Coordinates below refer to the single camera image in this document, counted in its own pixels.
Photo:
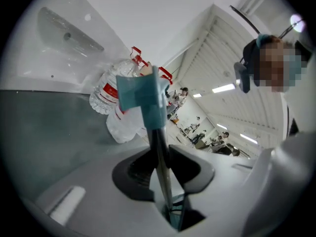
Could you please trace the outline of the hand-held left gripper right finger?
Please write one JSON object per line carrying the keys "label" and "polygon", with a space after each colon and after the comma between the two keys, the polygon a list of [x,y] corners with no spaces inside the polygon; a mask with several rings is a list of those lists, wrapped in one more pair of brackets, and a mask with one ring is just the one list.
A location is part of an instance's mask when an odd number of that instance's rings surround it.
{"label": "hand-held left gripper right finger", "polygon": [[170,167],[186,195],[204,191],[215,177],[206,152],[180,145],[169,145]]}

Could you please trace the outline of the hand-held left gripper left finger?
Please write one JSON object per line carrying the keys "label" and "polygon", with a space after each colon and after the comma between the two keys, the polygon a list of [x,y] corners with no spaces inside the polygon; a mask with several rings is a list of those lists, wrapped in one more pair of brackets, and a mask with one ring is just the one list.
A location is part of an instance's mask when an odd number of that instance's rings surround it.
{"label": "hand-held left gripper left finger", "polygon": [[155,156],[150,149],[120,161],[112,171],[115,186],[128,198],[137,201],[154,201],[150,180],[155,169]]}

